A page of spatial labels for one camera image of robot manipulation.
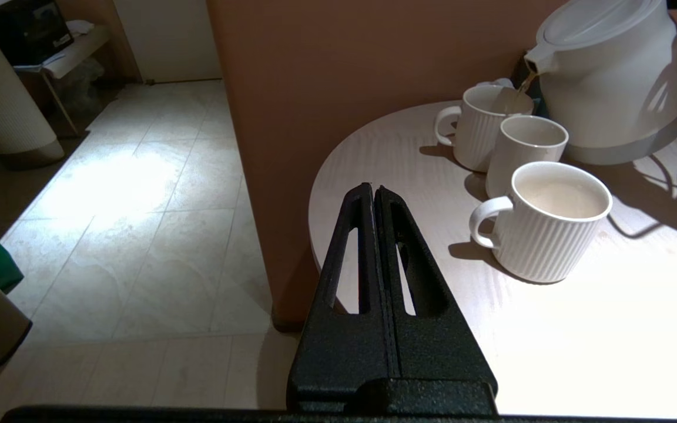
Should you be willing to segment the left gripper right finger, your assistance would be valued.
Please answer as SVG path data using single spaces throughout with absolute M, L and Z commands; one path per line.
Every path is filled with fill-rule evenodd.
M 494 412 L 497 380 L 400 195 L 374 196 L 400 412 Z

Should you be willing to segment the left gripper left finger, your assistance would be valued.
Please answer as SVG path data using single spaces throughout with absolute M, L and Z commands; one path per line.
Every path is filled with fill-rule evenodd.
M 309 316 L 287 380 L 287 407 L 341 412 L 366 382 L 387 378 L 387 313 L 374 222 L 373 188 L 349 190 L 342 201 Z M 359 313 L 334 310 L 347 239 L 358 233 Z

